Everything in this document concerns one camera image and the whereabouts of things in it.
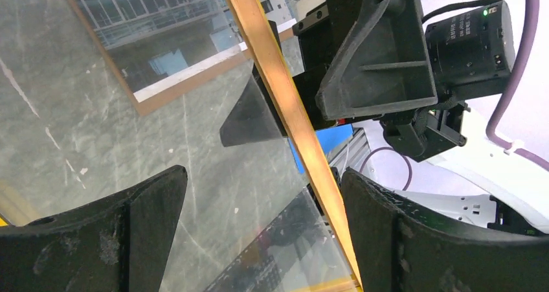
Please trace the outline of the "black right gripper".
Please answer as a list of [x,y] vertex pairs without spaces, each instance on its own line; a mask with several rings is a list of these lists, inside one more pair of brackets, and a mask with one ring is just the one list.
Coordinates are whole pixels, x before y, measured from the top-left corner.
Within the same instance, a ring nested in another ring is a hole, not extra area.
[[398,153],[422,162],[467,139],[469,99],[504,92],[515,61],[503,0],[450,4],[427,24],[420,0],[324,0],[293,26],[294,81],[315,128],[376,120]]

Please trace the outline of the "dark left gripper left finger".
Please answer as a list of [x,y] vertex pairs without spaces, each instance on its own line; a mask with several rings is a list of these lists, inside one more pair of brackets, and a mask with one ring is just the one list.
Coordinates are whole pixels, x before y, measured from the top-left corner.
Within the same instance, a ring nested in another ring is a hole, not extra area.
[[110,196],[1,229],[2,291],[158,291],[185,199],[175,165]]

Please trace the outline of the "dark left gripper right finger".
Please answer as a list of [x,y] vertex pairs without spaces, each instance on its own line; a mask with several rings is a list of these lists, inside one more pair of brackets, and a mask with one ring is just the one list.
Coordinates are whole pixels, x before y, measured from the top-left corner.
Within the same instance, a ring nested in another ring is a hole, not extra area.
[[548,237],[463,223],[353,169],[341,195],[365,291],[547,291]]

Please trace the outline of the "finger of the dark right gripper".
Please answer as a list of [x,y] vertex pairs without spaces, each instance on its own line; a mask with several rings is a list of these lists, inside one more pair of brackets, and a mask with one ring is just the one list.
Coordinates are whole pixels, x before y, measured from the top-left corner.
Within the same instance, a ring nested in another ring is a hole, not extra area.
[[285,127],[256,65],[244,90],[219,129],[224,147],[287,137]]

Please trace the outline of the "clear acrylic sheet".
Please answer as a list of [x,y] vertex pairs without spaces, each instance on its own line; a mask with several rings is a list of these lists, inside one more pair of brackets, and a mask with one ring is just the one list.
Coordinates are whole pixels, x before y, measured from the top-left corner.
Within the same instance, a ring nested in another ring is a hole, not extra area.
[[1,217],[24,226],[180,165],[158,291],[350,279],[289,139],[221,144],[252,67],[225,0],[1,0]]

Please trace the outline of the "yellow wooden picture frame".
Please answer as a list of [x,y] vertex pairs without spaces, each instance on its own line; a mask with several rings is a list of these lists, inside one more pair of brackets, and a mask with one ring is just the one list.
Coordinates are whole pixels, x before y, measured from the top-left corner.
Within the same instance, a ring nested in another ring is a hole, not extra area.
[[259,0],[227,0],[239,31],[327,216],[346,261],[360,279],[342,196],[286,60]]

